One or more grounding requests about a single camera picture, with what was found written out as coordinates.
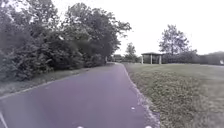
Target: bush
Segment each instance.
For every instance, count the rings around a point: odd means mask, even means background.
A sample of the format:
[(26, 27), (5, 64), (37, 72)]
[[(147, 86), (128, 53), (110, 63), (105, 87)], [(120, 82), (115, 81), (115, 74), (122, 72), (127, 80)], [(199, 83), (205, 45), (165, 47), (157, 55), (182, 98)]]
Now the bush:
[(51, 71), (49, 61), (43, 53), (39, 53), (39, 49), (26, 45), (3, 55), (0, 72), (5, 80), (31, 79)]
[(92, 56), (84, 56), (84, 66), (89, 67), (96, 67), (101, 66), (105, 62), (105, 60), (102, 58), (100, 54), (94, 54)]

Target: sky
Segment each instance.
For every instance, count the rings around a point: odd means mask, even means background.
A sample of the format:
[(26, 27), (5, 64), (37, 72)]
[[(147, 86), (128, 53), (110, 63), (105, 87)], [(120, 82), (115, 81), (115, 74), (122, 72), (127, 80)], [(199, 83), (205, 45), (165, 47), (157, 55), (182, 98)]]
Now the sky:
[(113, 12), (117, 20), (129, 22), (132, 30), (121, 40), (117, 54), (125, 54), (132, 42), (136, 54), (159, 52), (159, 41), (168, 24), (184, 32), (198, 54), (224, 51), (223, 0), (52, 0), (59, 13), (83, 2)]

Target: grass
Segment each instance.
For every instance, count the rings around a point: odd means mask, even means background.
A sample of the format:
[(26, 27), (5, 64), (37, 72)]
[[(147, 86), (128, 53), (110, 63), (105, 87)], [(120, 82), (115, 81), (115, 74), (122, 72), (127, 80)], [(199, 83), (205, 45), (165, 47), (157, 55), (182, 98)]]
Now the grass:
[(76, 75), (88, 70), (89, 70), (88, 68), (83, 68), (79, 70), (56, 71), (56, 72), (40, 75), (29, 81), (22, 81), (22, 82), (1, 82), (0, 81), (0, 96), (4, 96), (10, 93), (15, 93), (25, 89), (33, 88), (35, 86), (38, 86), (50, 81), (61, 79), (70, 75)]
[(224, 127), (224, 67), (125, 64), (166, 128)]

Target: shelter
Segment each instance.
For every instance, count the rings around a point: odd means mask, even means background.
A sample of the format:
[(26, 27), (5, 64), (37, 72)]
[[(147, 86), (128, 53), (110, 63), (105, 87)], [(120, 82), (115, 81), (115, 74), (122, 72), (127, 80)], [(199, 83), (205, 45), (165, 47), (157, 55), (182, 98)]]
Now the shelter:
[(162, 54), (155, 52), (142, 53), (142, 64), (143, 63), (162, 64)]

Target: purple-gray pavement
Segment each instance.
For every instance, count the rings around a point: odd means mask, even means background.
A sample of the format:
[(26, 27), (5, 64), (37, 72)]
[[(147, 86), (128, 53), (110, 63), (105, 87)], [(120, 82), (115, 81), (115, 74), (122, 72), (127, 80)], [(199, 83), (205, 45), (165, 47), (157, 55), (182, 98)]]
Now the purple-gray pavement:
[(123, 65), (0, 99), (0, 128), (155, 128)]

